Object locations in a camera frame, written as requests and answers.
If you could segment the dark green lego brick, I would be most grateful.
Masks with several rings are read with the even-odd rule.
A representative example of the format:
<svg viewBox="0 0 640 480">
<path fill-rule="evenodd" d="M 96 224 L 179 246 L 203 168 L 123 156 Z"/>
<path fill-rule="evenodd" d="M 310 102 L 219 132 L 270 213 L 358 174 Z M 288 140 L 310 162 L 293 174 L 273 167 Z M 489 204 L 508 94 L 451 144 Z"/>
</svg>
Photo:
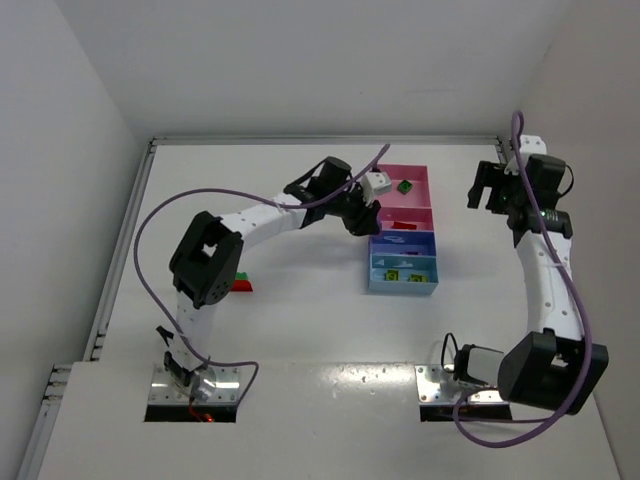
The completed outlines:
<svg viewBox="0 0 640 480">
<path fill-rule="evenodd" d="M 397 190 L 403 195 L 408 194 L 412 188 L 413 188 L 413 184 L 406 179 L 400 181 L 399 184 L 397 185 Z"/>
</svg>

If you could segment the red rounded lego brick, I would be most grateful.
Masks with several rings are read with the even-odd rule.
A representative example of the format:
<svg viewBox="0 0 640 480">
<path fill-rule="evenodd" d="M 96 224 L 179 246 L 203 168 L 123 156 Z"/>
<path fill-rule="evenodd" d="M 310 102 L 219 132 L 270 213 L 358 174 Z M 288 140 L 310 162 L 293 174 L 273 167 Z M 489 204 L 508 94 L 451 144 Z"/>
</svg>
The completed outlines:
<svg viewBox="0 0 640 480">
<path fill-rule="evenodd" d="M 252 292 L 253 286 L 248 280 L 235 280 L 231 288 L 232 292 Z"/>
</svg>

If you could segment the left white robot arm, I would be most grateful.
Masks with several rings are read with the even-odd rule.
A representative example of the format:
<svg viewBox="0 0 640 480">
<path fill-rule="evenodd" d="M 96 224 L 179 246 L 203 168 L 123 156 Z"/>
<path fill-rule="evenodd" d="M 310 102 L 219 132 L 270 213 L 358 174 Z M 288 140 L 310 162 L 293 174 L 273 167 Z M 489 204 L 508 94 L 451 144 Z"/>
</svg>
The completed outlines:
<svg viewBox="0 0 640 480">
<path fill-rule="evenodd" d="M 377 167 L 356 180 L 349 164 L 329 156 L 266 204 L 221 216 L 198 213 L 169 262 L 177 327 L 164 365 L 177 383 L 191 389 L 205 369 L 203 349 L 216 305 L 231 291 L 243 252 L 327 216 L 341 219 L 353 236 L 376 235 L 381 230 L 377 198 L 391 188 L 389 176 Z"/>
</svg>

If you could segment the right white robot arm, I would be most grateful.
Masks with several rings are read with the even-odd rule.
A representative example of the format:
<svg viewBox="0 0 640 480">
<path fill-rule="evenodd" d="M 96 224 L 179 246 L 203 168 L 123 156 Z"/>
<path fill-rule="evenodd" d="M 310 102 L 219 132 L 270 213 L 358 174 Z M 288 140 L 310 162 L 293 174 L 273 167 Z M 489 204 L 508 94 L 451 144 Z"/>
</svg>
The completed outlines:
<svg viewBox="0 0 640 480">
<path fill-rule="evenodd" d="M 453 377 L 468 387 L 494 387 L 506 401 L 555 411 L 587 365 L 586 378 L 567 409 L 575 415 L 606 370 L 609 355 L 601 344 L 585 350 L 578 309 L 564 281 L 570 274 L 573 228 L 557 203 L 568 170 L 564 161 L 542 154 L 528 158 L 523 175 L 502 164 L 479 163 L 467 205 L 477 208 L 488 190 L 487 210 L 507 218 L 523 268 L 528 333 L 508 353 L 464 345 L 454 357 Z"/>
</svg>

